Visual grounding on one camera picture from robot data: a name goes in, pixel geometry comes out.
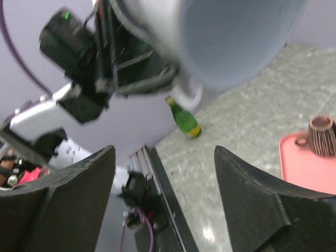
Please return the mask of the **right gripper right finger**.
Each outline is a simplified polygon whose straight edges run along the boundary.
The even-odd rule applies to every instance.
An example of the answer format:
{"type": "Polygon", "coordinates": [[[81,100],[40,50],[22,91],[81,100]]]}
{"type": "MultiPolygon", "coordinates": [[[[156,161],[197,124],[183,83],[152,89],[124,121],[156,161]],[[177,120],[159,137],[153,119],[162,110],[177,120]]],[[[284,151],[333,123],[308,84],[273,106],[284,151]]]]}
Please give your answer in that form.
{"type": "Polygon", "coordinates": [[[285,182],[222,146],[215,170],[233,251],[335,251],[335,196],[285,182]]]}

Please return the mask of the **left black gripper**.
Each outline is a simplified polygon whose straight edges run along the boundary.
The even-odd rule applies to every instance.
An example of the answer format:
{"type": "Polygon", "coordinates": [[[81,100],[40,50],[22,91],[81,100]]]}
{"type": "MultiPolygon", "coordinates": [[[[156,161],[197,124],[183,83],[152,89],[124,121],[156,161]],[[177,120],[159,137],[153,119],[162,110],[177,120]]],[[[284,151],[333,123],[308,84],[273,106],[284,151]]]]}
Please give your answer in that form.
{"type": "Polygon", "coordinates": [[[140,1],[93,1],[98,93],[147,95],[172,89],[178,69],[148,30],[140,1]]]}

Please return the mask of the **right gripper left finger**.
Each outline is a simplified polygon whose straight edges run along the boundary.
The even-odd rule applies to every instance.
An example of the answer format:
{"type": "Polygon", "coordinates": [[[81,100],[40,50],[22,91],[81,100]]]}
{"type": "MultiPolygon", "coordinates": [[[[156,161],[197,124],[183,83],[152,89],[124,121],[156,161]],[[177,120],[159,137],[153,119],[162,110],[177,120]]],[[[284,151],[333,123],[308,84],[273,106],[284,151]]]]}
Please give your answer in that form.
{"type": "Polygon", "coordinates": [[[115,172],[107,146],[58,172],[1,192],[1,251],[94,251],[115,172]]]}

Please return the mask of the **grey mug pink rim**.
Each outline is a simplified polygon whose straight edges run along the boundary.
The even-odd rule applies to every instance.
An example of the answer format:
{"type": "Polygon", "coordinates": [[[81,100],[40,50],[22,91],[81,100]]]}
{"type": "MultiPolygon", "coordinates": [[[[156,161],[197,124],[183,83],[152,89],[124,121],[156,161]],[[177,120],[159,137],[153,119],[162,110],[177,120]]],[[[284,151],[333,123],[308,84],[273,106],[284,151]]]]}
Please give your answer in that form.
{"type": "Polygon", "coordinates": [[[178,68],[172,95],[203,95],[252,79],[281,51],[307,1],[111,1],[119,22],[178,68]]]}

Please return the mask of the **brown striped cup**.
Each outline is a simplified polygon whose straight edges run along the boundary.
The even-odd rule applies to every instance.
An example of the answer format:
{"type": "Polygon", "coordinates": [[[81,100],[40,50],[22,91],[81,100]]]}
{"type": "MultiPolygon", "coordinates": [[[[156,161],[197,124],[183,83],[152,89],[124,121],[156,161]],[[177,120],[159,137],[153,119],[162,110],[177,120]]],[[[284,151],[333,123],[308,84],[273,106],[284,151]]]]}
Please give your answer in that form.
{"type": "Polygon", "coordinates": [[[335,157],[335,122],[329,116],[317,115],[308,125],[306,134],[295,139],[295,145],[308,148],[319,157],[335,157]]]}

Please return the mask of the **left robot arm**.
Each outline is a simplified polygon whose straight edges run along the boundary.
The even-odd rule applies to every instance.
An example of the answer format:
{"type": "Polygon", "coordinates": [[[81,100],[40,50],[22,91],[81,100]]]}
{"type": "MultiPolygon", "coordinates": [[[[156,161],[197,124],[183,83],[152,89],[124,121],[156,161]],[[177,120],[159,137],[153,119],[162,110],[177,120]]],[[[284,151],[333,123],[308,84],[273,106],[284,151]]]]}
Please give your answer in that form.
{"type": "MultiPolygon", "coordinates": [[[[4,13],[8,31],[28,67],[50,90],[57,91],[68,80],[61,69],[39,50],[39,34],[51,15],[59,8],[70,8],[84,19],[91,11],[91,1],[5,1],[4,13]]],[[[43,91],[22,72],[1,42],[1,117],[5,118],[28,100],[37,100],[43,91]]],[[[140,147],[154,146],[175,129],[165,95],[116,97],[99,120],[66,127],[67,134],[89,151],[112,144],[117,161],[123,163],[140,147]]]]}

